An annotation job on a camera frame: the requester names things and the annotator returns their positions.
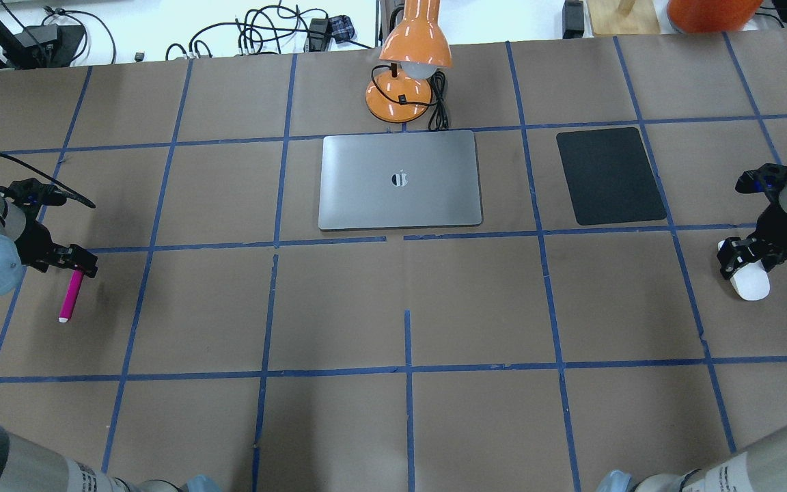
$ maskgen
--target marker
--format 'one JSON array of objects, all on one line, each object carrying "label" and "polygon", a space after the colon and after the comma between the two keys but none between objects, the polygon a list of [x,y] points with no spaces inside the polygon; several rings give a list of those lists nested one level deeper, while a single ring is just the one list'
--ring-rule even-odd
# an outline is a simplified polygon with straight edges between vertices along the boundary
[{"label": "marker", "polygon": [[66,298],[63,299],[63,308],[59,311],[60,323],[66,323],[72,318],[75,302],[78,301],[78,292],[81,291],[81,282],[84,281],[84,272],[75,270],[72,272],[72,280],[68,283]]}]

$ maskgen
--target black mouse pad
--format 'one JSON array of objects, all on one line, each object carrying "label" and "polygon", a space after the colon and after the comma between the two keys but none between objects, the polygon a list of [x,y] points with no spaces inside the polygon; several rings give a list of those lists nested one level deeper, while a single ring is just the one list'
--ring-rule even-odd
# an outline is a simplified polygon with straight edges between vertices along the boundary
[{"label": "black mouse pad", "polygon": [[559,133],[557,141],[579,224],[666,218],[639,130],[568,131]]}]

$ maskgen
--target orange desk lamp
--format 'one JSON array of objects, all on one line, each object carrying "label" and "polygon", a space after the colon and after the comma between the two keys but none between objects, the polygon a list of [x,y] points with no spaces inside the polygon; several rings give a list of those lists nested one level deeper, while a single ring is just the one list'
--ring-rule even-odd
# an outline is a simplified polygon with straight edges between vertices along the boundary
[{"label": "orange desk lamp", "polygon": [[437,24],[439,2],[406,0],[402,22],[387,36],[378,56],[391,62],[391,69],[373,72],[374,80],[366,88],[366,106],[377,118],[410,122],[424,114],[433,96],[427,79],[441,66],[450,68],[451,50]]}]

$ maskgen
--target laptop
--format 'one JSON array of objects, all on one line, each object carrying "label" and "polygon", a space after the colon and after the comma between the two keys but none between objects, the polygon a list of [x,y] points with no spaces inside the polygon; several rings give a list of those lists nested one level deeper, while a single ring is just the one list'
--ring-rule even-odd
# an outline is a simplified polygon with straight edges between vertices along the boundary
[{"label": "laptop", "polygon": [[472,131],[324,138],[321,230],[481,223]]}]

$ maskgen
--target wooden stick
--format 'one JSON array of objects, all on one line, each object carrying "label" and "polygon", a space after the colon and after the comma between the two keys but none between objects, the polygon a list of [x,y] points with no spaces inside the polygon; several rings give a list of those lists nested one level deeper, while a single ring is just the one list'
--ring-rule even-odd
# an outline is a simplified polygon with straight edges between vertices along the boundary
[{"label": "wooden stick", "polygon": [[618,11],[626,16],[631,13],[631,10],[633,10],[634,3],[637,3],[637,0],[621,0],[621,2],[618,4]]}]

